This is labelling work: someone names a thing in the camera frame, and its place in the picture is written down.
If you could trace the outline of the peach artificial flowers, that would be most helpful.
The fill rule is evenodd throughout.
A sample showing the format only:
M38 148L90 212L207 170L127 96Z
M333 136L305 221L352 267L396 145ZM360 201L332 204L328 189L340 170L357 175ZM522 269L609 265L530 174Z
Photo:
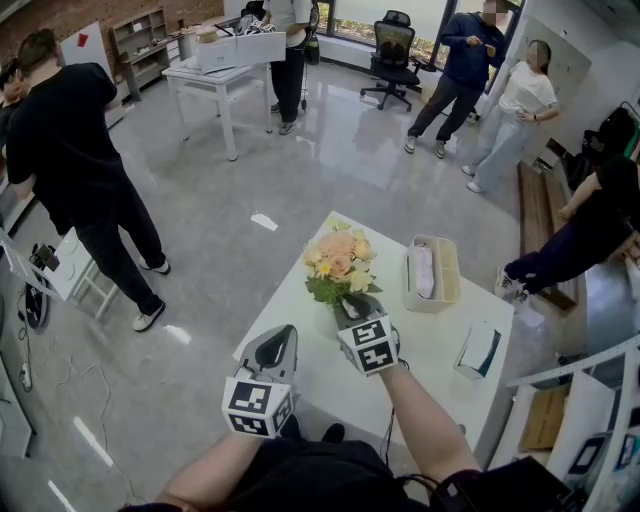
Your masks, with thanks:
M314 300L338 306L348 294L379 293L371 265L377 254L362 229L338 222L302 255L305 286Z

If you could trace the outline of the person's left forearm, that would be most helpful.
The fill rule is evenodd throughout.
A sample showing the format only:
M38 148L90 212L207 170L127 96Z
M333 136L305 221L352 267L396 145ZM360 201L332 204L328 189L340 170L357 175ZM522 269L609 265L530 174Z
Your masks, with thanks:
M156 502L181 512L207 512L231 495L262 442L259 437L228 433L174 475Z

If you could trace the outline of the person's right forearm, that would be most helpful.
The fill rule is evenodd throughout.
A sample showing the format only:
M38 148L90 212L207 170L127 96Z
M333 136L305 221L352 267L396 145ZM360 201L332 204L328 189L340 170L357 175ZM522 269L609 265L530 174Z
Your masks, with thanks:
M460 427L402 364L378 373L421 473L441 482L480 467Z

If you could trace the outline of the cream organizer caddy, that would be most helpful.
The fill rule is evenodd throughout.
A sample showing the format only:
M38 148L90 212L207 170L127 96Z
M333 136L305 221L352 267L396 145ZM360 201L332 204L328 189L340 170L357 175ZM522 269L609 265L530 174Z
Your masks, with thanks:
M416 290L414 277L415 246L426 246L433 253L435 285L431 299L423 299ZM403 303L412 312L440 313L455 304L461 296L457 248L453 241L424 234L416 235L403 259Z

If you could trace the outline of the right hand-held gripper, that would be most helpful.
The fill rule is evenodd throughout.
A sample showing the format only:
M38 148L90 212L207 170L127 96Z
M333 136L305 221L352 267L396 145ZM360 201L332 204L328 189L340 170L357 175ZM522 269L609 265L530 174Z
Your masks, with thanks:
M337 333L340 348L362 375L373 375L399 362L399 332L375 297L345 294L334 310L341 327Z

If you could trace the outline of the black office chair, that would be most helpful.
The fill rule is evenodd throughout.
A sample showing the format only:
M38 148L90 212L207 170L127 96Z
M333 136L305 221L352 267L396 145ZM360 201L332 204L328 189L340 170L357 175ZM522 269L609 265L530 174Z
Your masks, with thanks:
M411 112L412 104L406 99L406 89L420 85L420 70L434 72L436 67L429 60L411 54L415 30L408 14L388 10L382 20L374 23L374 32L376 50L371 53L370 71L384 84L362 88L360 96L369 92L383 93L377 106L379 110L383 110L387 99L393 96L406 104L407 111Z

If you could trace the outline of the wooden cubby cabinet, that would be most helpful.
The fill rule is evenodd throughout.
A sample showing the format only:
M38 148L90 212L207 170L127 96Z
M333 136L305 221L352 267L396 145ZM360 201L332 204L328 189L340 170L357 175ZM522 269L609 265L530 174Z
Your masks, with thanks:
M158 7L113 25L111 36L129 96L140 101L141 90L161 79L170 67L169 46L181 34L168 31L165 10Z

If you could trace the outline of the black-framed tablet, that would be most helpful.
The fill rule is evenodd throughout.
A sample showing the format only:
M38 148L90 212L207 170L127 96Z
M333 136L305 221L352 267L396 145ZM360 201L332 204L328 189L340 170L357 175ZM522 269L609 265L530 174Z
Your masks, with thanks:
M625 436L624 442L616 463L616 470L622 470L631 463L639 446L640 446L640 440L636 435L627 434Z
M584 476L594 467L609 442L608 433L598 433L589 437L571 464L568 475Z

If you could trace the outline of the white patterned cloth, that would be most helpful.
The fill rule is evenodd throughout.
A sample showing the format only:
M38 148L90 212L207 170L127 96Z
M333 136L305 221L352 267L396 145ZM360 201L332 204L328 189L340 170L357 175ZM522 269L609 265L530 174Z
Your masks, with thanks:
M423 299L431 299L435 285L432 250L426 246L415 246L413 255L417 293Z

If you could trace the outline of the white refrigerator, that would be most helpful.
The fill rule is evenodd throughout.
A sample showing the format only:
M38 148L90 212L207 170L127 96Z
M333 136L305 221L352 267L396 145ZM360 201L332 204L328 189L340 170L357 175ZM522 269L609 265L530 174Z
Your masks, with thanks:
M114 83L98 22L94 22L62 40L60 50L61 62L64 65L96 63ZM119 123L126 115L120 90L117 91L116 99L118 104L105 112L105 122L108 129Z

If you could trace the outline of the brown cardboard box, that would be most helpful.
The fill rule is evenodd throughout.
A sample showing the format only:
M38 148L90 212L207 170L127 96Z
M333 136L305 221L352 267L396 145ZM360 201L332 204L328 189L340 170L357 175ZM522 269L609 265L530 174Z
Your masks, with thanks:
M553 448L560 431L570 384L537 391L532 399L519 449L541 451Z

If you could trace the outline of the grey locker cabinet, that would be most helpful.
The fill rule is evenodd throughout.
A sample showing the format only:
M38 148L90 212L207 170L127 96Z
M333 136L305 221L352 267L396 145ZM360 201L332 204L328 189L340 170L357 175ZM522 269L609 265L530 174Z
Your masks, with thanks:
M558 117L534 128L530 138L524 144L521 159L532 161L542 152L549 139L554 138L559 141L561 123L566 118L565 112L574 102L590 70L591 61L564 37L529 15L523 15L520 18L518 28L523 31L521 35L515 35L511 40L504 64L506 70L525 59L526 49L532 40L546 42L552 51L549 78L560 109Z

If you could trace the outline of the white metal shelving rack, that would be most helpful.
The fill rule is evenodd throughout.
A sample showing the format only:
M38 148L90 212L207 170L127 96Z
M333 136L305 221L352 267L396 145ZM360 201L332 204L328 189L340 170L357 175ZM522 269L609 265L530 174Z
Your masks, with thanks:
M502 436L489 463L491 469L504 466L523 455L519 449L534 394L551 388L567 377L571 385L557 439L545 461L556 478L576 482L568 475L584 442L598 433L610 435L606 448L591 471L582 476L587 495L583 512L618 512L621 502L640 490L640 446L631 463L616 470L624 438L636 435L640 425L631 417L640 409L640 333L612 348L569 365L512 380L506 389L512 405Z

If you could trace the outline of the white long-legged work table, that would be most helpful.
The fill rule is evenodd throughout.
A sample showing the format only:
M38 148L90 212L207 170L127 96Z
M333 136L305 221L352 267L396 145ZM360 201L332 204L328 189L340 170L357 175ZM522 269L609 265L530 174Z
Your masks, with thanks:
M230 113L231 100L239 98L241 87L239 84L246 80L257 80L262 83L262 113L265 117L264 129L266 133L273 132L273 118L271 114L271 68L268 63L226 68L209 73L201 73L196 67L196 58L190 57L170 66L161 72L169 87L170 97L175 106L181 137L183 141L190 138L180 95L201 96L213 102L216 115L220 118L227 159L234 162L238 158L235 144L233 123Z

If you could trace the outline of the clothes rack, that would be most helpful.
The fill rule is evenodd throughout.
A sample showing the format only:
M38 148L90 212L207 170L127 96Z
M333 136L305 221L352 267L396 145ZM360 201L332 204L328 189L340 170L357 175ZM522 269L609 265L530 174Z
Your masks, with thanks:
M582 139L582 154L596 163L614 156L629 157L640 142L640 113L627 101L601 123L586 130Z

